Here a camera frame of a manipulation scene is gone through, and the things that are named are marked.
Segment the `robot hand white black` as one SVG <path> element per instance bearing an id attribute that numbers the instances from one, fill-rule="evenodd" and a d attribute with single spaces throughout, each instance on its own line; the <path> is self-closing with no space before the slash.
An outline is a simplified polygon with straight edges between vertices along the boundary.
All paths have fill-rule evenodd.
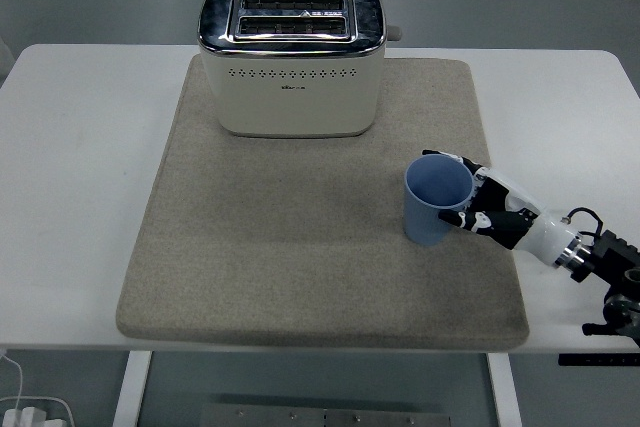
<path id="1" fill-rule="evenodd" d="M 531 253 L 542 263 L 570 271 L 590 254 L 585 236 L 550 213 L 515 181 L 496 169 L 448 153 L 472 175 L 472 194 L 460 211 L 442 210 L 440 220 L 486 236 L 508 250 Z"/>

